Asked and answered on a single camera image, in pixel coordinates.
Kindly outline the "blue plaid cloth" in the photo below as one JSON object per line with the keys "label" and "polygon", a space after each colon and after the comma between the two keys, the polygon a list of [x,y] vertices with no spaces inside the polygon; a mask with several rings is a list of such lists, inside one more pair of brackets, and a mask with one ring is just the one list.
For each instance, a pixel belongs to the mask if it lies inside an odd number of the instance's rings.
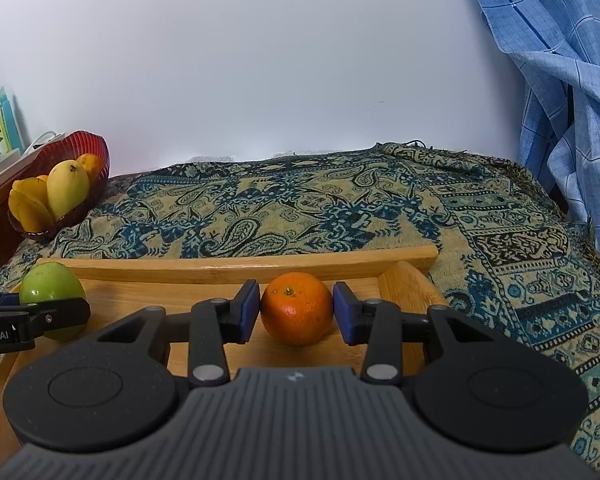
{"label": "blue plaid cloth", "polygon": [[600,252],[600,0],[477,0],[524,77],[518,160]]}

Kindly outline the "yellow mango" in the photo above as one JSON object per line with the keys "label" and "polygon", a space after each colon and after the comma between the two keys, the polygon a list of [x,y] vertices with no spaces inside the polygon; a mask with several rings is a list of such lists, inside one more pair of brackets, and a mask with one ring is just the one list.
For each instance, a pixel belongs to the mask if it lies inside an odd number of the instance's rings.
{"label": "yellow mango", "polygon": [[90,179],[82,165],[67,159],[50,170],[47,176],[47,201],[54,218],[59,220],[86,200]]}

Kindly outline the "teal bottle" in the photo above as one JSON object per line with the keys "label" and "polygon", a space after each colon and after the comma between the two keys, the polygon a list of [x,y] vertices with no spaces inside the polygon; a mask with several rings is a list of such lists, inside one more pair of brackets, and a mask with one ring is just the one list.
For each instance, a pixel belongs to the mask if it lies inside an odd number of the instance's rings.
{"label": "teal bottle", "polygon": [[23,154],[26,148],[23,146],[22,137],[15,118],[12,104],[10,104],[7,92],[4,87],[0,88],[0,109],[5,125],[6,133],[13,150]]}

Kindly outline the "paisley patterned blanket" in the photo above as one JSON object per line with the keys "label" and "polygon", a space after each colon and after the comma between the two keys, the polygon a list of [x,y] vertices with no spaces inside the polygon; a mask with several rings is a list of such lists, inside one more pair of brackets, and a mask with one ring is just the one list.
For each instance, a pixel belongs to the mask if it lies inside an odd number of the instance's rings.
{"label": "paisley patterned blanket", "polygon": [[431,281],[457,311],[566,364],[588,387],[572,447],[600,468],[600,253],[506,159],[385,143],[114,177],[86,218],[19,244],[0,292],[42,258],[235,258],[438,248]]}

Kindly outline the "medium orange tangerine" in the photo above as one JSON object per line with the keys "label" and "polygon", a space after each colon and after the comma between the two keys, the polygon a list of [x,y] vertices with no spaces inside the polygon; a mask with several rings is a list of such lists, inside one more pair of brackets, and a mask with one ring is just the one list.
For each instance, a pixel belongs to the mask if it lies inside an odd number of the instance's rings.
{"label": "medium orange tangerine", "polygon": [[332,328],[334,306],[327,286],[306,272],[288,272],[265,287],[260,311],[266,331],[292,346],[317,344]]}

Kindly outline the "bamboo serving tray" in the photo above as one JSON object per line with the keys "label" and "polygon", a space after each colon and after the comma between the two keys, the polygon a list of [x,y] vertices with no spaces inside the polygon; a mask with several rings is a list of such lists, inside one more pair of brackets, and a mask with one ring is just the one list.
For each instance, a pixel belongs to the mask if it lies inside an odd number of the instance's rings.
{"label": "bamboo serving tray", "polygon": [[[47,259],[38,264],[59,262],[81,281],[91,306],[86,334],[117,322],[141,307],[165,307],[174,332],[168,370],[176,376],[192,378],[188,344],[190,333],[201,339],[204,330],[220,333],[215,307],[230,310],[230,300],[248,280],[261,286],[279,275],[304,272],[319,278],[329,290],[336,282],[346,282],[359,300],[387,300],[404,312],[425,314],[431,306],[448,303],[427,278],[438,256],[432,245],[362,252],[337,252],[285,257],[205,258],[205,259]],[[0,465],[20,444],[7,421],[3,390],[18,370],[61,348],[57,341],[43,338],[33,350],[9,353],[0,361]],[[257,321],[249,341],[228,344],[225,350],[228,372],[225,378],[245,366],[309,367],[345,365],[362,370],[364,348],[349,346],[334,328],[312,346],[288,346],[269,335]]]}

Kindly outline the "green apple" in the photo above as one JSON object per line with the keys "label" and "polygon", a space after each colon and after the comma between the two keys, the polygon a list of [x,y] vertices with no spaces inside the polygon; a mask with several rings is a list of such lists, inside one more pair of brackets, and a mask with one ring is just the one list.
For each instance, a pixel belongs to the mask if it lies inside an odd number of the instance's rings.
{"label": "green apple", "polygon": [[78,278],[59,262],[37,264],[22,279],[19,303],[29,315],[33,338],[56,341],[76,338],[91,316],[91,307]]}

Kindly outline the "red fruit bowl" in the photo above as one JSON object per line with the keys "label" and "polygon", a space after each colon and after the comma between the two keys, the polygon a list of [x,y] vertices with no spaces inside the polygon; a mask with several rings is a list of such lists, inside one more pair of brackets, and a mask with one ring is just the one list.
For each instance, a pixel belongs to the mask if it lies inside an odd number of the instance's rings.
{"label": "red fruit bowl", "polygon": [[75,226],[82,221],[88,212],[93,209],[102,196],[104,196],[109,177],[109,152],[105,140],[101,136],[86,131],[75,131],[60,140],[45,144],[38,150],[35,165],[21,179],[39,178],[47,181],[47,176],[58,162],[74,159],[79,162],[90,179],[90,192],[86,200],[59,220],[55,220],[53,229],[42,233],[29,233],[23,231],[20,223],[10,213],[8,220],[12,227],[29,240],[43,243],[51,240],[63,228]]}

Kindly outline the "yellow starfruit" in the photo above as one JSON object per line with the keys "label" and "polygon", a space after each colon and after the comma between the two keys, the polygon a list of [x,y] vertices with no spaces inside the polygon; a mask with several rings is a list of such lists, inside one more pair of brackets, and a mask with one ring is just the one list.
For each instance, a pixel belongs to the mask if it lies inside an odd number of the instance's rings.
{"label": "yellow starfruit", "polygon": [[45,180],[33,177],[12,182],[8,208],[23,231],[42,233],[55,226],[48,206]]}

